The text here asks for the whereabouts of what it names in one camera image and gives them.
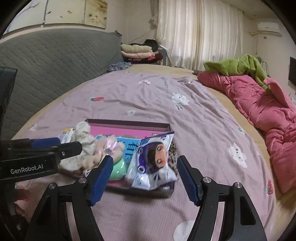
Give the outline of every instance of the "metal screw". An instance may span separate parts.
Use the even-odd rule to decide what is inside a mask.
[[[241,183],[235,183],[234,184],[237,188],[242,188],[242,184]]]
[[[209,177],[204,177],[203,181],[205,183],[210,183],[212,181],[212,179],[210,179]]]
[[[48,187],[50,188],[50,189],[54,189],[55,187],[56,187],[56,183],[51,183]]]
[[[83,183],[86,183],[87,179],[85,177],[82,177],[78,181],[79,181],[79,183],[83,184]]]

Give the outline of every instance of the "air conditioner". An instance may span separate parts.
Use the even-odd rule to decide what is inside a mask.
[[[274,22],[257,22],[258,30],[264,32],[281,33],[278,23]]]

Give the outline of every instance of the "beige folded blanket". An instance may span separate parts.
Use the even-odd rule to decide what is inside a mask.
[[[149,53],[126,53],[124,51],[121,51],[121,54],[124,57],[127,57],[127,58],[149,58],[151,56],[155,56],[155,54],[153,52],[149,52]]]
[[[126,53],[149,53],[152,52],[152,48],[150,46],[140,46],[140,45],[120,45],[121,50]]]

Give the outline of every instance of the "gray quilted headboard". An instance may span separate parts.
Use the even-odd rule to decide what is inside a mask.
[[[86,29],[50,29],[0,44],[0,66],[17,68],[1,139],[11,139],[47,104],[123,61],[121,36]]]

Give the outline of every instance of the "pink folded blanket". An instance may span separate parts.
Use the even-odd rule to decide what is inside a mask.
[[[124,57],[127,57],[127,58],[149,58],[151,56],[155,56],[155,54],[153,52],[149,52],[149,53],[126,53],[124,51],[121,51],[121,54]]]
[[[265,79],[274,96],[248,75],[202,72],[198,80],[224,92],[251,125],[262,130],[272,167],[283,193],[296,187],[296,107],[274,79]]]

